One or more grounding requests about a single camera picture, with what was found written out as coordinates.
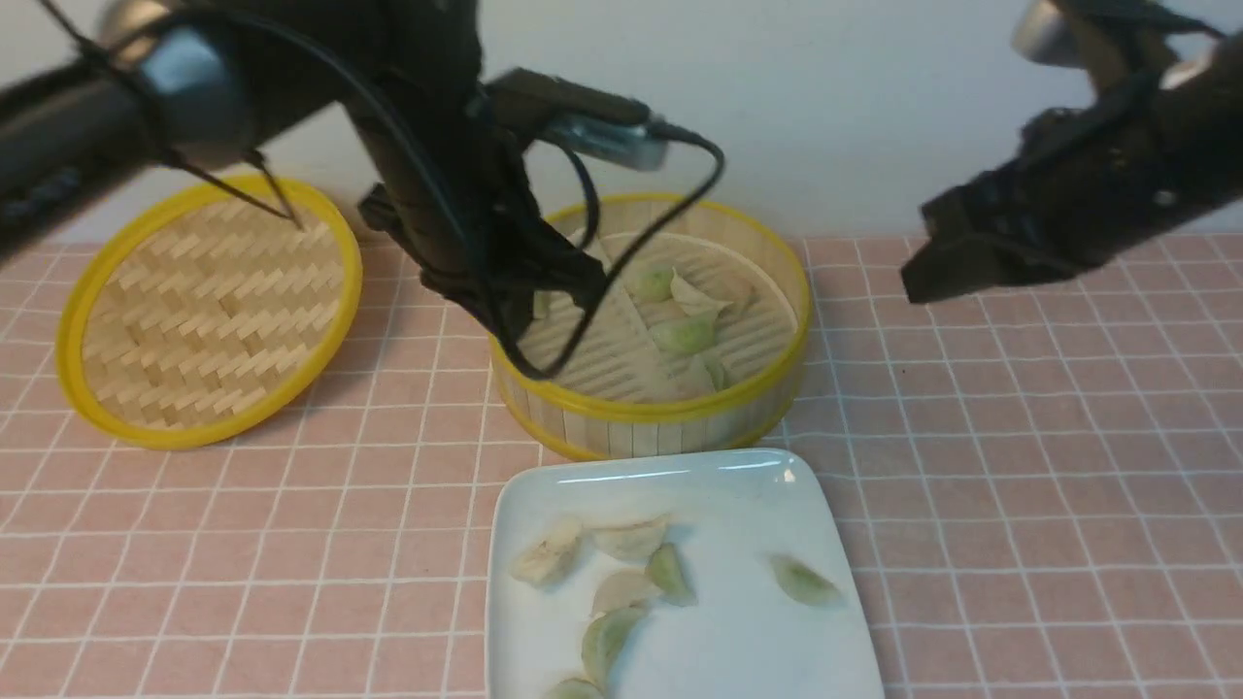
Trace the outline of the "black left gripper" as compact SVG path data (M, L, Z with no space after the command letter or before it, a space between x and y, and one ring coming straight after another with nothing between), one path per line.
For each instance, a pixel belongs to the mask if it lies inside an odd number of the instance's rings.
M395 147L369 147L382 182L360 200L365 224L387 233L419 267L423 286L461 306L488 333L522 336L533 318L537 291L598 301L607 274L600 261L574 248L544 220L512 148L465 162L471 190L454 201L466 224L457 236L430 187Z

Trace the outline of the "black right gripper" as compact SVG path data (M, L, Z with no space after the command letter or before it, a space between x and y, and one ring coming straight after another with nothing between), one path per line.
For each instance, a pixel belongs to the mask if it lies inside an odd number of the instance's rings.
M1241 199L1241 112L1076 114L921 208L907 300L1060 284Z

